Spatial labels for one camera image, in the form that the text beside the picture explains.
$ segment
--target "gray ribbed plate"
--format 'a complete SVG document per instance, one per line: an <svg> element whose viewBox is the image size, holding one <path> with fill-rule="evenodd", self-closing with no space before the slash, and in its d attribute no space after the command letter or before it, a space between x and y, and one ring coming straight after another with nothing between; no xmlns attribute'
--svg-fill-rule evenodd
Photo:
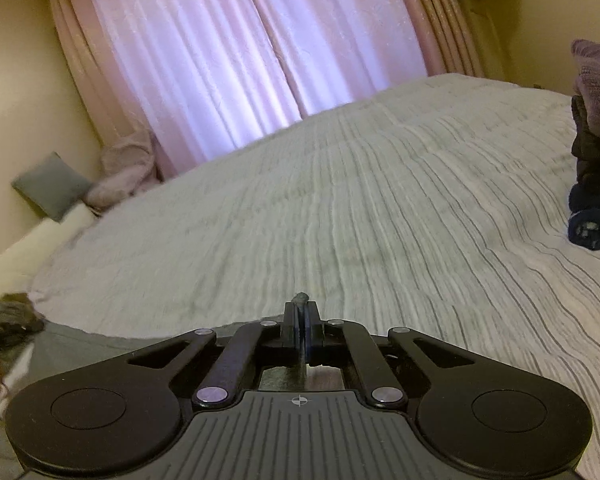
<svg viewBox="0 0 600 480"><path fill-rule="evenodd" d="M44 478L28 473L26 480ZM470 480L435 458L397 413L353 392L245 392L195 416L181 439L121 480ZM573 478L568 474L554 480Z"/></svg>

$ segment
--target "stack of folded clothes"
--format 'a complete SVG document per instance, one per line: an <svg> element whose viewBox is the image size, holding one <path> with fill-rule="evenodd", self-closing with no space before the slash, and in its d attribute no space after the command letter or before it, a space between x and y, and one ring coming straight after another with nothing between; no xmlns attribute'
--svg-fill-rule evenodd
<svg viewBox="0 0 600 480"><path fill-rule="evenodd" d="M571 101L577 136L571 153L578 158L578 183L569 196L573 215L569 240L600 250L600 44L576 40L571 52L578 65L576 95Z"/></svg>

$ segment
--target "striped fabric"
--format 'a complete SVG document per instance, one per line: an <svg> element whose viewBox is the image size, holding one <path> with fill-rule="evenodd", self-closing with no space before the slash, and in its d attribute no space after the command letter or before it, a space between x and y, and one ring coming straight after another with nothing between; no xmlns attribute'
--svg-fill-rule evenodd
<svg viewBox="0 0 600 480"><path fill-rule="evenodd" d="M595 418L600 252L565 236L569 99L443 75L308 118L123 203L34 280L88 332L165 336L271 316L406 325L557 380Z"/></svg>

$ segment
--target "beige wall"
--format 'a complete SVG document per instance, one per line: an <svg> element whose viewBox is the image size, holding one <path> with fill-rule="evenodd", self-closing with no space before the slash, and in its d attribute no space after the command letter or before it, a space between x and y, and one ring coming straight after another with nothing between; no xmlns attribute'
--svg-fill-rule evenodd
<svg viewBox="0 0 600 480"><path fill-rule="evenodd" d="M575 38L600 41L600 0L462 0L488 76L571 94Z"/></svg>
<svg viewBox="0 0 600 480"><path fill-rule="evenodd" d="M99 149L47 0L0 0L0 252L39 221L11 180L54 151L96 178Z"/></svg>

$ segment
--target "gray cushion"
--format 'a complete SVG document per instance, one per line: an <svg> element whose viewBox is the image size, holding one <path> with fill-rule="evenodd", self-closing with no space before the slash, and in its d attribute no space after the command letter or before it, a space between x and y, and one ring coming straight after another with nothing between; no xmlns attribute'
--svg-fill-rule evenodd
<svg viewBox="0 0 600 480"><path fill-rule="evenodd" d="M67 166L57 153L52 153L11 185L45 215L59 222L93 184Z"/></svg>

